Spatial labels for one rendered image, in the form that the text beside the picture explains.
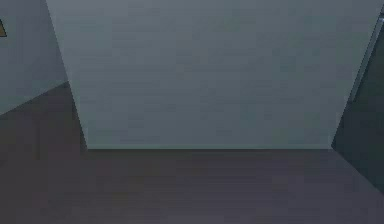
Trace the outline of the dark green room door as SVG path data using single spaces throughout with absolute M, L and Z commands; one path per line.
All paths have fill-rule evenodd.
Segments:
M 331 146 L 384 195 L 384 5 Z

